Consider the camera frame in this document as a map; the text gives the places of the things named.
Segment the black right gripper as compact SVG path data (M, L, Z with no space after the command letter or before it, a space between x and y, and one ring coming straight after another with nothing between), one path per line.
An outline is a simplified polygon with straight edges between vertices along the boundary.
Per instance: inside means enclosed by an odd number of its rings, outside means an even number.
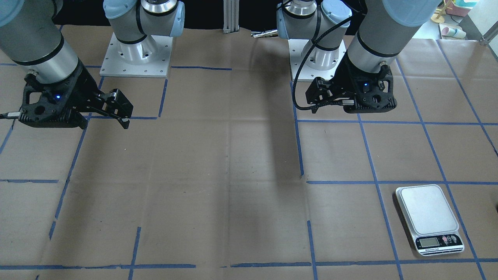
M129 128L132 103L119 89L102 94L80 60L76 69L57 83L41 84L34 73L31 70L25 76L18 118L21 123L35 128L85 129L88 122L81 114L84 112L91 113L92 119L115 119L123 129Z

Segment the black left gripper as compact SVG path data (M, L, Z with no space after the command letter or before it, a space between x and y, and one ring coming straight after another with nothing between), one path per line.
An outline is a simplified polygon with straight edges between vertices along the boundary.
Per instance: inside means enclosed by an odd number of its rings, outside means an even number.
M377 73L365 72L344 58L340 62L335 82L342 92L349 94L353 105L344 105L343 110L349 114L386 113L397 107L393 96L393 75L386 62L380 62ZM322 77L315 77L305 92L306 101L312 105L311 112L328 105L341 106L341 100L335 100L331 90L334 83Z

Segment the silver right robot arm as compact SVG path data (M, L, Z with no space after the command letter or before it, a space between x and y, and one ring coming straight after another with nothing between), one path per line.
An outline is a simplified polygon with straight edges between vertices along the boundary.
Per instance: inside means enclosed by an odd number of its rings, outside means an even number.
M124 129L133 106L119 89L102 92L70 44L53 23L62 0L2 0L1 50L26 70L23 104L19 111L1 114L35 128L76 128L88 125L83 113L116 119ZM113 28L117 56L126 75L139 69L144 75L167 55L158 37L179 37L185 5L179 0L105 0L105 17Z

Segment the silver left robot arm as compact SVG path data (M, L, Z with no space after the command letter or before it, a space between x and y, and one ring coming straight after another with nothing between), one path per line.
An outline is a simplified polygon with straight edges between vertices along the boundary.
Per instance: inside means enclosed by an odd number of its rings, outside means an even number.
M318 56L335 54L350 23L361 23L338 62L332 78L315 77L306 90L307 106L316 113L323 106L342 106L349 114L386 113L397 106L390 65L421 25L429 21L438 0L367 0L360 11L343 0L288 0L277 6L277 30L283 39L305 39L299 65L317 68Z

